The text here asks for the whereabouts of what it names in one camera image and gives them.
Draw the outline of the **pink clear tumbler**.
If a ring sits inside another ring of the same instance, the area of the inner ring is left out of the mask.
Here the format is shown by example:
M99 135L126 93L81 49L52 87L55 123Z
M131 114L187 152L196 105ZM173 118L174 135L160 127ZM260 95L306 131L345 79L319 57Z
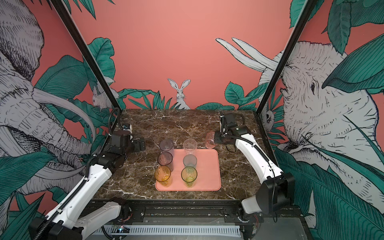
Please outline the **pink clear tumbler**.
M207 149L213 149L216 147L215 132L208 132L206 134L205 146Z

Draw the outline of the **clear colourless tumbler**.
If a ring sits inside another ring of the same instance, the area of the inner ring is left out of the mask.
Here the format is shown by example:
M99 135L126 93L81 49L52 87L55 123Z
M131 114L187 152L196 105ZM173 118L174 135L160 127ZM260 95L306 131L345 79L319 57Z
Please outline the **clear colourless tumbler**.
M183 148L187 155L194 155L197 150L197 141L194 139L187 139L183 143Z

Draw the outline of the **blue-grey clear tumbler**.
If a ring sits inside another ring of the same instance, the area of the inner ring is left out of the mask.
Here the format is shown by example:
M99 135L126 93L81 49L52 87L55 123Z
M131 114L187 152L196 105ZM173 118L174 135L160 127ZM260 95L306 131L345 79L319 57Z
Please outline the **blue-grey clear tumbler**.
M159 144L162 153L169 153L174 156L174 142L170 139L162 140Z

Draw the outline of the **dark smoky tumbler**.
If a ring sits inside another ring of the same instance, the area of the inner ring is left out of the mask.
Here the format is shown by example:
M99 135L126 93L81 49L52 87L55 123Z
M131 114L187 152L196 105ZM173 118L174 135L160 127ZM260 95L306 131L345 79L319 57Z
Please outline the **dark smoky tumbler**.
M160 166L168 167L171 172L174 170L173 155L169 152L160 153L157 162Z

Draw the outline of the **pink plastic tray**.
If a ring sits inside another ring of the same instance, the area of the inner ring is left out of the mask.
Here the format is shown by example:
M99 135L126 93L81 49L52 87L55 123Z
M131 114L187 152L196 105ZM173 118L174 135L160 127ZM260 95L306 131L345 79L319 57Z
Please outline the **pink plastic tray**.
M197 179L191 187L188 187L181 177L181 172L185 168L183 159L186 152L183 149L174 150L174 170L171 172L171 184L166 187L156 182L158 191L208 191L214 192L221 188L221 176L218 152L214 149L197 149Z

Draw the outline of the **teal frosted tumbler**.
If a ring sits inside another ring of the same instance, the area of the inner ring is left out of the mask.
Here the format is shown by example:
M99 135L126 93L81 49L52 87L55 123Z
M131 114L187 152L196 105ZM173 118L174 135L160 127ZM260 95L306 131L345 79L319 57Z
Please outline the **teal frosted tumbler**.
M183 158L183 164L185 167L193 167L196 168L198 159L193 154L188 154Z

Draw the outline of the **amber yellow tumbler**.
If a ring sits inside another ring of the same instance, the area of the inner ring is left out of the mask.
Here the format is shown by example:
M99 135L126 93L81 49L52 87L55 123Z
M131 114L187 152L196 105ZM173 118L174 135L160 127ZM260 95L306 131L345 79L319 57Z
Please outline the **amber yellow tumbler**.
M155 178L157 183L164 187L169 187L172 183L171 170L169 167L160 166L155 171Z

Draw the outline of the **light green tumbler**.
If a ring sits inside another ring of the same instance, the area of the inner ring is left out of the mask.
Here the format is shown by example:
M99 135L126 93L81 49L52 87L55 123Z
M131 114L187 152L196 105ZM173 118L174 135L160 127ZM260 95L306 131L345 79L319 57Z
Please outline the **light green tumbler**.
M198 177L198 172L194 167L185 167L181 172L182 180L185 185L191 188Z

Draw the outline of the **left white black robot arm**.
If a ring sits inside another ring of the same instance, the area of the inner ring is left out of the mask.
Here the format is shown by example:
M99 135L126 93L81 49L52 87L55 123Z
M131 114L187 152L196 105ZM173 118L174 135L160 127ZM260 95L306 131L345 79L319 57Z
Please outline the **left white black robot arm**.
M44 218L35 218L28 231L33 240L84 240L108 222L125 223L133 215L128 202L113 197L102 207L81 217L100 187L121 168L129 154L146 149L144 138L128 130L111 134L102 152L86 164L85 176Z

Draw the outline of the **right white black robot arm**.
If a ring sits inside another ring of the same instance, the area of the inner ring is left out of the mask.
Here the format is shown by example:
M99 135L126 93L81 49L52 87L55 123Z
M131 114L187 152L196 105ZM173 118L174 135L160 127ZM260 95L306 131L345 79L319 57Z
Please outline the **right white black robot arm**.
M252 197L242 200L246 214L271 214L294 204L295 178L285 173L262 150L251 130L238 125L234 114L220 111L220 129L215 131L216 144L234 145L256 172L261 183Z

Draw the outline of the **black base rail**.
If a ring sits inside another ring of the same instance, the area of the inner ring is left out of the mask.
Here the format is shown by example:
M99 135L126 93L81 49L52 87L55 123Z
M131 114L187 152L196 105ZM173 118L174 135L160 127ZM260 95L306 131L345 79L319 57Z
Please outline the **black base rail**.
M239 200L128 200L133 212L130 222L145 217L221 218L225 223L250 225L264 220L299 219L305 222L299 207L282 208L272 214L246 214Z

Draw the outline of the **right black frame post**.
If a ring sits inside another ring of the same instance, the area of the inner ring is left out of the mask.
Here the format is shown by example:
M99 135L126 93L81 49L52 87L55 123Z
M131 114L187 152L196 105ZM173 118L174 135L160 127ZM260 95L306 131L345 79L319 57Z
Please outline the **right black frame post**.
M290 56L291 56L291 54L295 48L295 45L296 45L299 37L301 36L303 29L304 29L305 25L307 24L307 21L311 15L313 9L315 8L317 2L318 1L315 1L315 0L310 0L310 1L305 2L304 7L301 11L300 17L299 17L299 19L298 19L298 21L297 21L297 23L293 29L293 32L292 32L290 39L286 45L286 48L283 51L281 59L278 62L278 66L274 70L274 74L272 76L272 79L269 82L269 85L266 89L266 92L265 92L263 98L262 98L262 101L260 102L260 105L256 111L257 116L261 115L262 110L264 109L264 107L267 103L267 100L274 89L274 86L276 85L277 81L280 79L281 74L282 74L282 72L286 66L286 63L288 62L288 60L289 60L289 58L290 58Z

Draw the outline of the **black frame post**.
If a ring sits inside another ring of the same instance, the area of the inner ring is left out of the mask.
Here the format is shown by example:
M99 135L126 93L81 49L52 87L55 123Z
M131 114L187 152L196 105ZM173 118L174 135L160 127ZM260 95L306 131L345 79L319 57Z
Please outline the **black frame post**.
M112 106L114 108L118 108L121 111L122 109L120 108L118 101L114 97L109 85L107 84L104 78L101 69L99 68L99 65L97 64L94 56L92 55L88 45L85 43L84 38L81 35L78 27L74 23L66 5L64 4L64 1L52 0L51 3L55 8L56 12L58 13L59 17L61 18L62 22L66 26L77 47L81 51L83 57L85 58L87 64L91 69L91 72L95 75L96 79L105 91L105 94L107 95L108 99L111 101Z
M264 107L267 103L267 100L274 89L274 86L276 85L277 81L280 79L281 74L282 74L282 72L286 66L286 63L288 62L288 60L289 60L289 58L290 58L290 56L291 56L291 54L295 48L295 45L296 45L299 37L301 36L303 29L304 29L305 25L307 24L307 21L311 15L313 9L315 8L317 2L318 1L315 1L315 0L310 0L310 1L305 2L304 7L301 11L300 17L299 17L299 19L298 19L298 21L297 21L297 23L293 29L293 32L292 32L290 39L286 45L286 48L283 51L281 59L278 62L278 66L274 70L274 74L272 76L272 79L269 82L269 85L266 89L266 92L265 92L263 98L262 98L262 101L260 102L260 105L256 111L257 116L261 115L262 110L264 109Z

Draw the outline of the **left black frame post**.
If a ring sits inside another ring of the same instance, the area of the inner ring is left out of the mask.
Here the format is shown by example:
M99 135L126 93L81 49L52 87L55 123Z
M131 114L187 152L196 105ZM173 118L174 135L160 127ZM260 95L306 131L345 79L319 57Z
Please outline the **left black frame post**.
M97 64L94 56L92 55L88 45L85 43L84 38L81 35L78 27L74 23L66 5L64 4L64 1L52 0L51 3L55 8L56 12L58 13L59 17L61 18L62 22L66 26L77 47L81 51L83 57L85 58L87 64L91 69L91 72L95 75L96 79L105 91L105 94L107 95L108 99L111 101L112 106L114 108L118 108L121 111L122 109L120 108L118 101L114 97L109 85L107 84L104 78L101 69L99 68L99 65Z

